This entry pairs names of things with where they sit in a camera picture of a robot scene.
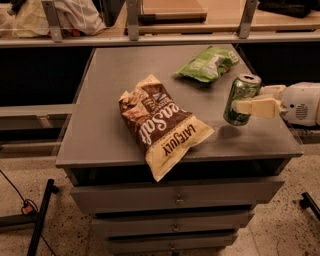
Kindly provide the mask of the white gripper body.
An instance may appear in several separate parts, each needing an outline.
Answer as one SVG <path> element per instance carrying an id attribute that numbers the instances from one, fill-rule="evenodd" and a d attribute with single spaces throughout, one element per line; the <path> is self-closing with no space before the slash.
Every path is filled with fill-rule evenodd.
<path id="1" fill-rule="evenodd" d="M 320 83 L 300 82 L 288 86 L 281 97 L 283 119 L 303 126 L 320 125 Z"/>

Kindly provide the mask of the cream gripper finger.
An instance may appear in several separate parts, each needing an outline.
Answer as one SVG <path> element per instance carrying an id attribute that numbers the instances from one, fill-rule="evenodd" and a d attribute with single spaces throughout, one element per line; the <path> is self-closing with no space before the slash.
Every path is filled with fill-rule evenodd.
<path id="1" fill-rule="evenodd" d="M 235 100 L 231 108 L 237 113 L 269 119 L 279 115 L 282 111 L 281 102 L 274 98 Z"/>
<path id="2" fill-rule="evenodd" d="M 259 95 L 264 95 L 264 96 L 270 95 L 275 99 L 280 99 L 285 90 L 286 90 L 285 85 L 268 85 L 268 86 L 263 86 L 260 89 Z"/>

